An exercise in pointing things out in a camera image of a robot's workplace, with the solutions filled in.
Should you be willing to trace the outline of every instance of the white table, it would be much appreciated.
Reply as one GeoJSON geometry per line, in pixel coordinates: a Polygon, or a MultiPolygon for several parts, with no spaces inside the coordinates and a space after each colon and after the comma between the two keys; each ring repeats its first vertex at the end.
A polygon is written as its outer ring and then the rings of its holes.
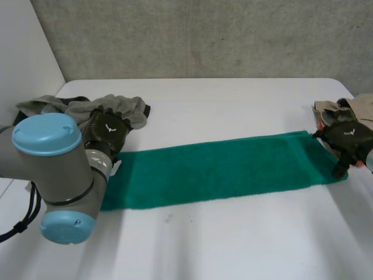
{"type": "MultiPolygon", "coordinates": [[[[147,126],[126,151],[315,131],[316,100],[351,97],[332,79],[79,80],[58,97],[140,96],[147,126]]],[[[0,279],[373,279],[373,177],[297,191],[101,213],[84,244],[44,239],[37,221],[0,244],[0,279]]],[[[26,213],[24,181],[0,200],[0,230],[26,213]]]]}

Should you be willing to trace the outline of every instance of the crumpled fabric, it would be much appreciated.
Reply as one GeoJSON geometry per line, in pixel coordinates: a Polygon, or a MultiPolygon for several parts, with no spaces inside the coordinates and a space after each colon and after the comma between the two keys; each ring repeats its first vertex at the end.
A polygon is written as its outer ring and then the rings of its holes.
{"type": "Polygon", "coordinates": [[[131,128],[135,130],[146,125],[150,110],[140,97],[126,98],[113,94],[93,101],[71,101],[68,104],[55,96],[45,95],[16,105],[28,117],[44,113],[65,113],[76,121],[80,130],[84,129],[91,111],[98,106],[103,106],[104,109],[112,108],[113,112],[121,112],[122,119],[128,119],[131,128]]]}
{"type": "Polygon", "coordinates": [[[316,101],[313,110],[323,125],[357,120],[373,130],[373,94],[360,94],[354,99],[342,98],[336,103],[316,101]]]}

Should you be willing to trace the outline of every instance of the white wall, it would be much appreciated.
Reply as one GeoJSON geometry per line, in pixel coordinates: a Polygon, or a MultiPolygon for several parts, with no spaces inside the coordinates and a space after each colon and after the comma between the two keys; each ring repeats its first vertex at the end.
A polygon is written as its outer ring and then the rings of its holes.
{"type": "Polygon", "coordinates": [[[54,95],[65,84],[29,0],[0,0],[0,124],[17,102],[54,95]]]}

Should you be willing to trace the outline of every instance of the gray cloth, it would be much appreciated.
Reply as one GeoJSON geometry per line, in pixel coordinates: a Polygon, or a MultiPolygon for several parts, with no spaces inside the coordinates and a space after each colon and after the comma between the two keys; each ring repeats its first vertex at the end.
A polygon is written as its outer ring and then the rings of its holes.
{"type": "Polygon", "coordinates": [[[122,119],[128,119],[135,130],[146,125],[145,102],[140,97],[126,98],[109,94],[93,101],[71,101],[66,105],[55,96],[44,95],[18,103],[16,107],[28,117],[44,113],[65,113],[71,116],[82,130],[87,124],[90,112],[100,105],[104,109],[112,108],[113,112],[121,112],[122,119]]]}

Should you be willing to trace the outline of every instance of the gray concrete wall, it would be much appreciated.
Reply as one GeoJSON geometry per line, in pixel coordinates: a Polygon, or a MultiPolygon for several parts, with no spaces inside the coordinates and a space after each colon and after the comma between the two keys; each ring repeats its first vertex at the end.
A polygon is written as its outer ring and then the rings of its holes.
{"type": "Polygon", "coordinates": [[[67,81],[327,77],[373,92],[372,0],[31,0],[67,81]]]}

